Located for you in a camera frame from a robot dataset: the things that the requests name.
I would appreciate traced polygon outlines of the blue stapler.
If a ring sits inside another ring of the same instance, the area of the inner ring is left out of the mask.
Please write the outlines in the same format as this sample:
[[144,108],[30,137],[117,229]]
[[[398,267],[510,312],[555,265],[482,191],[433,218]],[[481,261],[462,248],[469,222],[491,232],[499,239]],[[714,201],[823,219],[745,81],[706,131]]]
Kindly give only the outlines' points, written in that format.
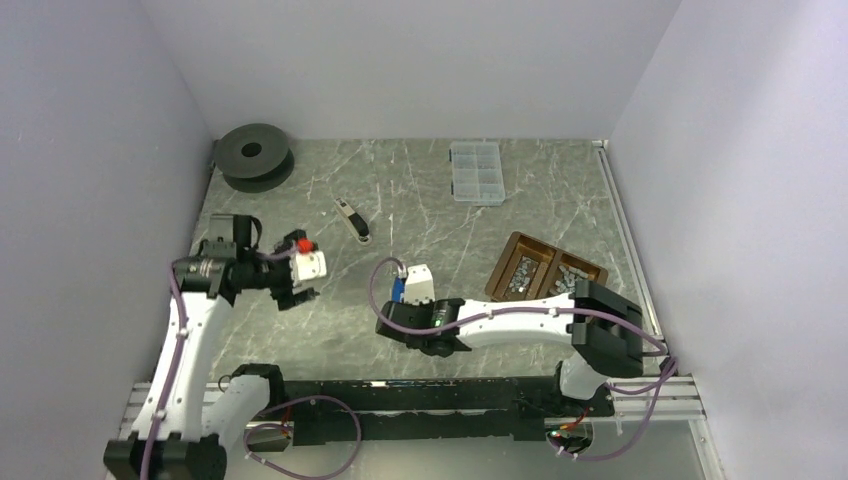
[[393,281],[391,288],[391,300],[397,303],[404,302],[404,293],[405,293],[405,277],[396,277]]

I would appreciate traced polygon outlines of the black beige stapler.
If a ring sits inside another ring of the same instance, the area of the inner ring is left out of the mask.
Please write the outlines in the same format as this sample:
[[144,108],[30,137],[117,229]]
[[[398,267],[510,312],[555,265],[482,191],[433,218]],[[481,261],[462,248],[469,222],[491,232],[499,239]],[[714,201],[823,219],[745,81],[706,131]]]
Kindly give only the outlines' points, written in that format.
[[346,200],[341,197],[334,199],[334,207],[351,235],[360,245],[368,245],[372,241],[368,223]]

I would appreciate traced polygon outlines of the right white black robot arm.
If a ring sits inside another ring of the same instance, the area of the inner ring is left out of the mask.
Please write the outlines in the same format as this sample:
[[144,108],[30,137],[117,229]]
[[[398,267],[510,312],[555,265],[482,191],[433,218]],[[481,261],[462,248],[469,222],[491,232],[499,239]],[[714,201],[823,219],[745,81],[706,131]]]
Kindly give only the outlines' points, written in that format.
[[553,406],[564,415],[578,413],[607,380],[644,371],[641,308],[593,281],[536,300],[449,298],[418,305],[390,300],[372,308],[377,334],[429,356],[501,344],[570,347],[550,391]]

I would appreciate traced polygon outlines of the brown staple tray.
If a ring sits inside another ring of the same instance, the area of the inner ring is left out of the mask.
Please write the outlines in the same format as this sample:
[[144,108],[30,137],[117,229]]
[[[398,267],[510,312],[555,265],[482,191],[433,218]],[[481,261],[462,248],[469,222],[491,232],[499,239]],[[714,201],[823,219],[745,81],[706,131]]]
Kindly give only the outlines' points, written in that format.
[[579,280],[605,285],[608,270],[575,254],[514,231],[484,293],[493,301],[548,298],[574,291]]

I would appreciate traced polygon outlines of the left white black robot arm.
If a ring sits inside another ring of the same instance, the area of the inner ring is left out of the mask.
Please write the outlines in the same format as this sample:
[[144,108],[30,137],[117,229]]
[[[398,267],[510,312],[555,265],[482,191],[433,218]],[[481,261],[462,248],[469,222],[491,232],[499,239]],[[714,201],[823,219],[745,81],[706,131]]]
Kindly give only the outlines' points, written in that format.
[[213,344],[245,290],[266,291],[279,310],[314,299],[309,282],[327,273],[324,254],[302,229],[269,253],[259,249],[261,221],[214,214],[195,253],[172,262],[166,338],[142,408],[124,440],[103,454],[116,479],[222,479],[228,452],[257,414],[279,417],[287,406],[280,368],[246,364],[234,385],[204,405]]

